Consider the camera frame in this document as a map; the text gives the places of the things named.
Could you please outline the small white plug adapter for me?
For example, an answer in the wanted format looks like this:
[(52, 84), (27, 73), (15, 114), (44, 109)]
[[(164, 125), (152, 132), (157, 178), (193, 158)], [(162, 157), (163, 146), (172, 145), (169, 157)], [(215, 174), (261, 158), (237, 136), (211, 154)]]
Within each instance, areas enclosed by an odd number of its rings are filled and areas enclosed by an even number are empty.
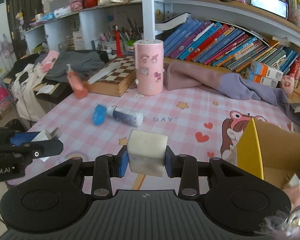
[(47, 161), (49, 157), (60, 155), (63, 151), (63, 143), (59, 140), (61, 132), (56, 128), (51, 133), (46, 129), (39, 132), (31, 142), (35, 142), (43, 147), (43, 154), (39, 154), (38, 158)]

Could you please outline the beige cube block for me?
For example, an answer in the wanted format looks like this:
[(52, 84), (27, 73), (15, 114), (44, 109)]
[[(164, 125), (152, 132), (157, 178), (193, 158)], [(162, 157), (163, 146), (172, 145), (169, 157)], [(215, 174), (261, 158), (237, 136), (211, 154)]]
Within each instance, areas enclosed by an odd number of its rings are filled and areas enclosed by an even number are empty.
[(133, 129), (127, 143), (131, 172), (162, 177), (167, 142), (166, 135)]

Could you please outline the blue plastic bag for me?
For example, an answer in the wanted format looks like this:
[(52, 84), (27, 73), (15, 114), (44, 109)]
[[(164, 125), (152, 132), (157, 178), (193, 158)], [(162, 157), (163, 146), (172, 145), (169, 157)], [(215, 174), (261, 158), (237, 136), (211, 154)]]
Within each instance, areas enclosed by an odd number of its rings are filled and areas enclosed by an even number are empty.
[(96, 126), (101, 125), (102, 123), (104, 123), (104, 120), (107, 116), (107, 107), (104, 105), (97, 105), (94, 109), (94, 113), (93, 113), (93, 124)]

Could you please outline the navy white spray bottle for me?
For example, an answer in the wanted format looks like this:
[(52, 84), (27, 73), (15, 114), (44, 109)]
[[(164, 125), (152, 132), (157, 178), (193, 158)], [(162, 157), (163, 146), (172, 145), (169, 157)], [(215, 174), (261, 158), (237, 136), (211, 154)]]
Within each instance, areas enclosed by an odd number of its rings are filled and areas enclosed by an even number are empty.
[(116, 121), (122, 122), (129, 126), (139, 127), (143, 123), (144, 116), (140, 112), (134, 112), (122, 107), (108, 107), (106, 114)]

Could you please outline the pink plush glove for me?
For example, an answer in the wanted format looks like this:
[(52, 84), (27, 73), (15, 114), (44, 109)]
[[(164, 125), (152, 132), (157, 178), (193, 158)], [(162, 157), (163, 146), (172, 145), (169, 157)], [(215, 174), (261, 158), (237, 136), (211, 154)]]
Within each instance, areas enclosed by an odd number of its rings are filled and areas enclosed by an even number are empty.
[(292, 210), (300, 206), (300, 183), (295, 186), (285, 184), (283, 187), (283, 191), (290, 199)]

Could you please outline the large white charger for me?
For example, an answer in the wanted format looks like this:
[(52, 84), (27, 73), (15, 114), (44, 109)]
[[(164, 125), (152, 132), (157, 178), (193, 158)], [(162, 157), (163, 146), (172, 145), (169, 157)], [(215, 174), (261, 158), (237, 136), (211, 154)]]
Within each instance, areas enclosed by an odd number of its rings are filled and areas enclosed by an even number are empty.
[(288, 187), (294, 187), (294, 186), (300, 185), (300, 179), (297, 176), (297, 174), (295, 174), (295, 173), (294, 173), (293, 176), (291, 176), (291, 175), (288, 174), (286, 176), (286, 179), (287, 179), (287, 186)]

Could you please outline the beige jacket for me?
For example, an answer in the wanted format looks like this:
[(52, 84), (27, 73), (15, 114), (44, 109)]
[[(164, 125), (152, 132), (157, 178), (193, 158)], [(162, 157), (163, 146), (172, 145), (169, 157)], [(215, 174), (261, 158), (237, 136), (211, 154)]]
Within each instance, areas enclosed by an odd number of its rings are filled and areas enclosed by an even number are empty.
[(42, 83), (45, 75), (39, 63), (29, 63), (21, 72), (15, 74), (12, 93), (21, 118), (37, 122), (46, 114), (33, 91), (34, 87)]

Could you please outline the pink checkered tablecloth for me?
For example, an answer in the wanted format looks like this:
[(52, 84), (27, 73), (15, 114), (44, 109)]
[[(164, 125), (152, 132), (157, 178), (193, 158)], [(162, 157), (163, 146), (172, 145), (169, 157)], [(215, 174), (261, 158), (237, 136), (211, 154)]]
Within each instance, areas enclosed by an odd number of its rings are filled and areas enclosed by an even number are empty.
[(264, 101), (230, 99), (196, 87), (164, 90), (155, 96), (143, 96), (134, 89), (121, 97), (89, 94), (79, 100), (70, 95), (32, 128), (33, 131), (59, 128), (63, 152), (46, 160), (34, 160), (24, 177), (9, 184), (18, 185), (76, 156), (93, 161), (99, 155), (116, 154), (127, 142), (132, 127), (112, 118), (106, 118), (100, 126), (94, 125), (92, 117), (98, 105), (142, 113), (140, 130), (166, 135), (174, 153), (193, 155), (200, 161), (221, 156), (222, 123), (233, 111), (262, 118), (285, 130), (291, 122), (281, 107)]

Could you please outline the yellow cardboard box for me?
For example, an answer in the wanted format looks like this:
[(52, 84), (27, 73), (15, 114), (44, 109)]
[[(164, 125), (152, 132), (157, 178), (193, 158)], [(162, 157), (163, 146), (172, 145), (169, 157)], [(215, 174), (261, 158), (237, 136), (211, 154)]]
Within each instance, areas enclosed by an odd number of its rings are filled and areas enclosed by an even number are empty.
[(282, 188), (293, 175), (300, 179), (300, 133), (251, 119), (225, 160)]

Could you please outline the pink purple cloth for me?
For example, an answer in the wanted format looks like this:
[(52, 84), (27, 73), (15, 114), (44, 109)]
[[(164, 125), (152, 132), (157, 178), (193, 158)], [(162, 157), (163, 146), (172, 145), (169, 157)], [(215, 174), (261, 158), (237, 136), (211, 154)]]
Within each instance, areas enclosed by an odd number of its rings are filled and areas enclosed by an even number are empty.
[(265, 101), (282, 106), (286, 116), (300, 127), (300, 114), (294, 112), (281, 88), (272, 88), (242, 78), (235, 73), (220, 73), (190, 63), (173, 61), (163, 65), (163, 80), (167, 90), (198, 87), (231, 99)]

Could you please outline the wooden chess board box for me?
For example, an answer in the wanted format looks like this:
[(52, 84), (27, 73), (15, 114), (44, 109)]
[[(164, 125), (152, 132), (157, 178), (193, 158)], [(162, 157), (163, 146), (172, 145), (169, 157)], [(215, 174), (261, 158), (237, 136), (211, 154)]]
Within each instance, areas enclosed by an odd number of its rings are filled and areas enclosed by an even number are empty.
[(110, 61), (103, 69), (83, 81), (88, 92), (122, 96), (136, 79), (133, 56), (122, 56)]

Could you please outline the grey clothing pile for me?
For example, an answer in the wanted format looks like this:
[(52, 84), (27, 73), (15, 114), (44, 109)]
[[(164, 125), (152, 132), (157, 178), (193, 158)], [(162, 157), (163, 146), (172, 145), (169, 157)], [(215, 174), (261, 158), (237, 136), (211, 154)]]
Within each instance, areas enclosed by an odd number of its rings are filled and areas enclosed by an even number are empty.
[(70, 64), (73, 71), (85, 80), (94, 72), (102, 69), (110, 60), (104, 50), (79, 50), (79, 51), (55, 51), (40, 55), (35, 64), (42, 63), (45, 59), (56, 58), (51, 70), (47, 72), (47, 80), (68, 83), (66, 75), (67, 65)]

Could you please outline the lower orange white box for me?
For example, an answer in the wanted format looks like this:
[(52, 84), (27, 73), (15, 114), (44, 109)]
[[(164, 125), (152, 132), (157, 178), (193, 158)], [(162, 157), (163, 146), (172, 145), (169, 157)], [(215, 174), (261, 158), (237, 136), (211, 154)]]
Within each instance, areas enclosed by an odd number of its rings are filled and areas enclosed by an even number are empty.
[(260, 83), (262, 85), (269, 86), (271, 88), (276, 88), (278, 83), (279, 83), (279, 81), (277, 81), (277, 80), (273, 80), (273, 79), (268, 78), (268, 77), (264, 77), (264, 76), (261, 76), (261, 75), (254, 74), (254, 72), (252, 72), (250, 70), (250, 68), (247, 68), (246, 73), (245, 73), (245, 77), (246, 77), (247, 80), (254, 81), (256, 83)]

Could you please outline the orange white box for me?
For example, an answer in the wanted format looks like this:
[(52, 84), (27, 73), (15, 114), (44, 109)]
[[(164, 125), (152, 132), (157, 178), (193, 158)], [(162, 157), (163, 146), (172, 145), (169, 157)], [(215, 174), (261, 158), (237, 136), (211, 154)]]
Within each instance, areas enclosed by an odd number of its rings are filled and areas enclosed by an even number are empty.
[(250, 68), (247, 68), (246, 73), (245, 73), (245, 77), (246, 77), (247, 80), (254, 81), (256, 83), (260, 83), (262, 85), (269, 86), (271, 88), (276, 88), (278, 83), (279, 83), (279, 81), (277, 81), (277, 80), (273, 80), (273, 79), (268, 78), (268, 77), (264, 77), (264, 76), (261, 76), (261, 75), (254, 74), (254, 72), (252, 72), (250, 70)]
[(273, 80), (281, 81), (283, 77), (283, 72), (279, 69), (269, 67), (261, 62), (252, 61), (250, 70), (256, 74), (263, 77), (268, 77)]

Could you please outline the red tassel pen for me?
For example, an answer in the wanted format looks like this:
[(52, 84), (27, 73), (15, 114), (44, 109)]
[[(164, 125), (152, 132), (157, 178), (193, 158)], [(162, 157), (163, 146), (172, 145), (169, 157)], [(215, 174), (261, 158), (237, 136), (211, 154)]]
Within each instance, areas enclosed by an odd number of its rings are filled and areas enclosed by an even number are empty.
[(116, 54), (118, 57), (121, 57), (122, 56), (121, 41), (120, 41), (120, 33), (117, 25), (115, 25), (115, 41), (116, 41)]

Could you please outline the pink cylinder container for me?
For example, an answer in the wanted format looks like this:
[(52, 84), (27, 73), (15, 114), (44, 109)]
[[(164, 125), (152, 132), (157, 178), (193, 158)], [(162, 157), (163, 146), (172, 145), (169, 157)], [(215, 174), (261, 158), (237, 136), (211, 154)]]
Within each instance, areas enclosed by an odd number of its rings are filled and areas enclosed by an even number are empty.
[(136, 87), (140, 94), (152, 96), (163, 91), (164, 49), (161, 40), (138, 40), (134, 43)]

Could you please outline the upper orange white box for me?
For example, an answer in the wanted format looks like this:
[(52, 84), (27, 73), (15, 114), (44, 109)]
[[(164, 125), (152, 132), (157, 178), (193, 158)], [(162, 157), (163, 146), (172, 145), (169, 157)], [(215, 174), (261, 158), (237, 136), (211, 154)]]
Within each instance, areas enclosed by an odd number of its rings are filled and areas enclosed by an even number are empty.
[(250, 70), (256, 74), (263, 77), (268, 77), (273, 80), (281, 81), (283, 77), (283, 72), (279, 69), (269, 67), (261, 62), (252, 61)]

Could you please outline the row of books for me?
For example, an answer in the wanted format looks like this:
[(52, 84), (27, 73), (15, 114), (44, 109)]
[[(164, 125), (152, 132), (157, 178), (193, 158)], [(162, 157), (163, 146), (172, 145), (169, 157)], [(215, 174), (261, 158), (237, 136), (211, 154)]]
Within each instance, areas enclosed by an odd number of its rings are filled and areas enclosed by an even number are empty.
[(188, 18), (164, 41), (164, 55), (245, 75), (252, 61), (294, 74), (300, 88), (300, 47), (286, 37), (265, 37), (224, 21)]

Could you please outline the pink pig plush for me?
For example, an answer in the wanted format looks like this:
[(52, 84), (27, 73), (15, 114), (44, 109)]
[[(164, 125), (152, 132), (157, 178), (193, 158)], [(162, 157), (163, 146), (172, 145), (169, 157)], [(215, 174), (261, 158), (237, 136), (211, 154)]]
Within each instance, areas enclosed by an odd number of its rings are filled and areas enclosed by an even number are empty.
[(282, 77), (280, 81), (280, 88), (285, 92), (287, 96), (291, 95), (294, 91), (294, 85), (295, 85), (295, 75), (285, 75)]

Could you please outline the white blue bookshelf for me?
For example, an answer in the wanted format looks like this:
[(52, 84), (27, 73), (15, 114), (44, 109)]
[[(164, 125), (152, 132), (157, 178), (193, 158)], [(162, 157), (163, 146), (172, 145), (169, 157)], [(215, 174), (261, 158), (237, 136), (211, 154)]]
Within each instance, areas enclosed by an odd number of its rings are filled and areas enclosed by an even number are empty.
[(91, 50), (92, 40), (113, 27), (129, 27), (129, 23), (143, 28), (145, 39), (155, 39), (162, 32), (155, 23), (189, 12), (198, 20), (224, 21), (251, 29), (268, 39), (287, 38), (300, 47), (300, 27), (270, 12), (236, 1), (220, 0), (136, 0), (127, 3), (108, 3), (73, 12), (56, 18), (25, 32), (29, 51), (47, 42), (49, 49), (57, 50), (58, 45), (71, 35), (77, 24), (82, 45)]

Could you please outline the digital clock display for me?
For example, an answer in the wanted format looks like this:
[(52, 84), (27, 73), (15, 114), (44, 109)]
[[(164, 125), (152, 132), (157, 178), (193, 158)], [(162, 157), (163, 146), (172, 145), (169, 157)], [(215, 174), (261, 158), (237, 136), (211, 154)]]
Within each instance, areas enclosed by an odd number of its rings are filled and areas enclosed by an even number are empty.
[(288, 18), (288, 5), (282, 0), (251, 0), (251, 5), (281, 18)]

